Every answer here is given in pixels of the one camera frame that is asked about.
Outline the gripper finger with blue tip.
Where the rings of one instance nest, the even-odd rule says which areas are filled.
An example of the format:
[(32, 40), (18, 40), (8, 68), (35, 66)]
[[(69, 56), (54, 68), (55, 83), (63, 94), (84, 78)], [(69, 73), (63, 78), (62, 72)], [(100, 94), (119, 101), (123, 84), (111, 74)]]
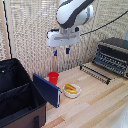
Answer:
[(53, 54), (54, 54), (54, 56), (58, 55), (57, 49), (54, 49)]
[(66, 48), (66, 54), (70, 53), (70, 49), (71, 49), (71, 47)]

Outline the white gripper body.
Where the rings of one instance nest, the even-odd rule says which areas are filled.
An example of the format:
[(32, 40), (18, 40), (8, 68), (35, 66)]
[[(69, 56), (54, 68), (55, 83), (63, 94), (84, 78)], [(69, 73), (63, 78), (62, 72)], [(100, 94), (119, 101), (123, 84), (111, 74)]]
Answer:
[(76, 44), (79, 41), (79, 28), (51, 29), (47, 32), (47, 45), (58, 47)]

